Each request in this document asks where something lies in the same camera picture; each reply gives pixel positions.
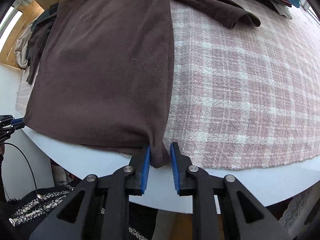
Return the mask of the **dark blue-grey garment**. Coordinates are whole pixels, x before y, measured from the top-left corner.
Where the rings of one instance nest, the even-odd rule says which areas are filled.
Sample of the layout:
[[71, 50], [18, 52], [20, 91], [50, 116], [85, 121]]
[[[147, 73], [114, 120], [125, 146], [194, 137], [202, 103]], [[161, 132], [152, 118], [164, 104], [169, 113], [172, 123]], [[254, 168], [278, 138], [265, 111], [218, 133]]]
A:
[[31, 37], [28, 41], [26, 56], [29, 67], [27, 83], [30, 85], [33, 84], [42, 53], [57, 17], [58, 6], [58, 2], [52, 4], [31, 25]]

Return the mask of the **pink plaid table cloth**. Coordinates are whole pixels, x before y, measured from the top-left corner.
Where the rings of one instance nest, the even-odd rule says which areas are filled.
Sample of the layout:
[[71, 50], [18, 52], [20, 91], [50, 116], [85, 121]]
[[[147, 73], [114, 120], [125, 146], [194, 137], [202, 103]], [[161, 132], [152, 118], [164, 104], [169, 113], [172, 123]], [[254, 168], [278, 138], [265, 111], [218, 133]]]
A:
[[254, 5], [229, 29], [170, 0], [174, 77], [163, 144], [200, 167], [273, 167], [319, 155], [319, 37]]

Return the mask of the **white lace cloth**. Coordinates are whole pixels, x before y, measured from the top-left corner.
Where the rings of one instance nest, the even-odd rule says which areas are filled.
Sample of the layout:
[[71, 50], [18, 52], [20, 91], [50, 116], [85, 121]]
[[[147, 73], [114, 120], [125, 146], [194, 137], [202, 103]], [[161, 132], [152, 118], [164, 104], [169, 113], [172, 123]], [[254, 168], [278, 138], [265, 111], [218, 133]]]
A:
[[306, 229], [304, 224], [319, 196], [313, 187], [294, 196], [279, 220], [291, 239], [295, 239]]

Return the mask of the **brown fleece garment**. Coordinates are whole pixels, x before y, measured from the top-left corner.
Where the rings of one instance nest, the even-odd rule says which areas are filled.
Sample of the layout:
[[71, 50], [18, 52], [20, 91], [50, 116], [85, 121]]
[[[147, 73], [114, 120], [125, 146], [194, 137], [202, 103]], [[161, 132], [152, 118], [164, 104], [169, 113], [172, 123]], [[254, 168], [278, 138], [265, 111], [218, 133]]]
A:
[[[176, 0], [226, 28], [258, 27], [231, 0]], [[65, 0], [44, 45], [23, 121], [50, 138], [169, 160], [163, 137], [174, 77], [170, 0]]]

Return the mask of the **pine slat panel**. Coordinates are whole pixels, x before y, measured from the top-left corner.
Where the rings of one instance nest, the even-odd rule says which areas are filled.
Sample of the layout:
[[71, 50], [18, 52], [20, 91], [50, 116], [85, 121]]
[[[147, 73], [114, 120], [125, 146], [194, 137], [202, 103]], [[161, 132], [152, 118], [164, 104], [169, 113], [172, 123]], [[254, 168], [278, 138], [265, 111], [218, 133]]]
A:
[[40, 16], [43, 11], [44, 9], [35, 1], [32, 1], [28, 6], [19, 5], [14, 8], [13, 18], [3, 33], [4, 38], [1, 37], [1, 64], [21, 69], [16, 63], [14, 53], [17, 39], [23, 34], [27, 25]]

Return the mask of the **person's black tweed torso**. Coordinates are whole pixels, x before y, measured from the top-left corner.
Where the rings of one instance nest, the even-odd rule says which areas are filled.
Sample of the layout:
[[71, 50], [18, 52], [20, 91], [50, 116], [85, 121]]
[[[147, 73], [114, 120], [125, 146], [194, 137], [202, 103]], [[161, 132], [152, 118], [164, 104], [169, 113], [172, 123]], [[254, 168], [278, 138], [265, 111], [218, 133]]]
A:
[[[74, 190], [78, 182], [39, 189], [42, 203], [34, 191], [22, 199], [7, 200], [1, 185], [1, 239], [29, 239], [40, 223]], [[152, 239], [158, 211], [129, 204], [129, 239]]]

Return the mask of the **beige knit garment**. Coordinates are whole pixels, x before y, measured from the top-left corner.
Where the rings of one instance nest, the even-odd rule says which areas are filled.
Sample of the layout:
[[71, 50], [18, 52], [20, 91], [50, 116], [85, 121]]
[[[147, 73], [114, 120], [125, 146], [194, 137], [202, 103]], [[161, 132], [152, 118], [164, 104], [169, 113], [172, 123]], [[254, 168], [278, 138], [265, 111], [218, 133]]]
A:
[[29, 39], [32, 35], [31, 33], [31, 26], [33, 25], [33, 22], [30, 22], [25, 30], [23, 31], [22, 35], [17, 39], [16, 47], [14, 50], [15, 56], [16, 56], [16, 63], [19, 67], [22, 69], [25, 69], [27, 67], [27, 45], [29, 42]]

